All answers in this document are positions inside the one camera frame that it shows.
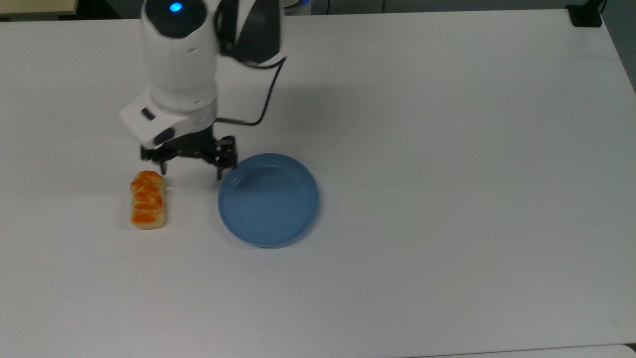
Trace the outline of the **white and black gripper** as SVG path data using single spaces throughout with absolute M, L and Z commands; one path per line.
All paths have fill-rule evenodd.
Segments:
M 216 181 L 223 171 L 238 164 L 236 138 L 214 136 L 218 100 L 194 111 L 162 108 L 145 90 L 119 113 L 119 118 L 140 146 L 140 158 L 158 165 L 162 176 L 167 162 L 176 157 L 203 160 L 216 167 Z

